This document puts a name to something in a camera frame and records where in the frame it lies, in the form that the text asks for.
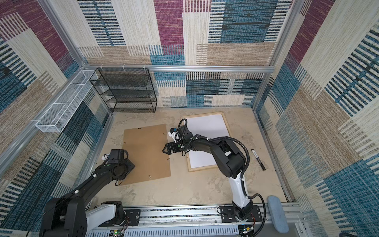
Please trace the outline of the brown cardboard backing board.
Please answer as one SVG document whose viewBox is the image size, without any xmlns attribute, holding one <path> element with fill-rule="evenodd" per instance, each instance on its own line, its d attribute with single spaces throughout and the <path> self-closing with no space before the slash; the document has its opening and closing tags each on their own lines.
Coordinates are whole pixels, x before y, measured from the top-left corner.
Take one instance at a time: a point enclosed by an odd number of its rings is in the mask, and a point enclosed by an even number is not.
<svg viewBox="0 0 379 237">
<path fill-rule="evenodd" d="M 152 181 L 171 176 L 169 155 L 162 152 L 167 143 L 165 124 L 126 129 L 122 148 L 135 168 L 122 185 Z"/>
</svg>

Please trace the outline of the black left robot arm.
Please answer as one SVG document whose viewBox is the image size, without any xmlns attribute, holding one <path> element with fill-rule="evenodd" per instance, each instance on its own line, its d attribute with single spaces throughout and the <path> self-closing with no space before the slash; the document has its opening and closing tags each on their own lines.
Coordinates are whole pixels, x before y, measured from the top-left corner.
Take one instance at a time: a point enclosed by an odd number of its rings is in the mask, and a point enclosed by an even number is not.
<svg viewBox="0 0 379 237">
<path fill-rule="evenodd" d="M 74 190 L 45 205 L 40 226 L 41 237 L 84 237 L 98 226 L 108 223 L 119 226 L 126 222 L 120 201 L 101 204 L 86 211 L 89 202 L 109 183 L 120 184 L 135 168 L 126 150 L 112 149 L 105 160 Z"/>
</svg>

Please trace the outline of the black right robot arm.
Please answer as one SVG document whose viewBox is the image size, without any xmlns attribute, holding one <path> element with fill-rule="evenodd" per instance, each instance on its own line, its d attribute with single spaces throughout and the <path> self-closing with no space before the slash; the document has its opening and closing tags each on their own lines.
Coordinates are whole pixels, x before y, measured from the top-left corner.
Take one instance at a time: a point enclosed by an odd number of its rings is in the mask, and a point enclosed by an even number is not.
<svg viewBox="0 0 379 237">
<path fill-rule="evenodd" d="M 250 217 L 253 202 L 249 198 L 245 185 L 245 172 L 250 164 L 247 148 L 237 139 L 228 136 L 208 138 L 193 135 L 186 125 L 170 129 L 168 135 L 173 142 L 165 144 L 162 152 L 171 155 L 188 152 L 206 152 L 213 156 L 219 171 L 229 179 L 233 194 L 233 208 L 236 219 L 245 221 Z"/>
</svg>

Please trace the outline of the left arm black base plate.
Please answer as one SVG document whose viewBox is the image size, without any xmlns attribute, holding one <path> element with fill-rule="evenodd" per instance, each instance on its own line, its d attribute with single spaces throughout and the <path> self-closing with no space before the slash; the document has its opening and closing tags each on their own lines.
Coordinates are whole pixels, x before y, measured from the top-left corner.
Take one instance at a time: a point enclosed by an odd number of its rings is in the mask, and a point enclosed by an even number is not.
<svg viewBox="0 0 379 237">
<path fill-rule="evenodd" d="M 116 211 L 113 219 L 102 223 L 99 227 L 138 226 L 140 213 L 140 209 L 124 209 L 122 212 Z"/>
</svg>

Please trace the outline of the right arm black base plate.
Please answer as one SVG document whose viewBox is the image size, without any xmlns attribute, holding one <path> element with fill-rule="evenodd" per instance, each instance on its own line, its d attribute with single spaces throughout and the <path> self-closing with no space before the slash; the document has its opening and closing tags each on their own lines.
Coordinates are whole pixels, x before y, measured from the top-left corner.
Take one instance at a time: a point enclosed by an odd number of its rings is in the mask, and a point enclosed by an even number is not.
<svg viewBox="0 0 379 237">
<path fill-rule="evenodd" d="M 254 205 L 250 213 L 246 218 L 239 220 L 236 217 L 234 208 L 232 206 L 218 206 L 217 212 L 221 215 L 222 223 L 232 223 L 232 222 L 262 222 L 263 212 L 260 211 L 259 206 Z"/>
</svg>

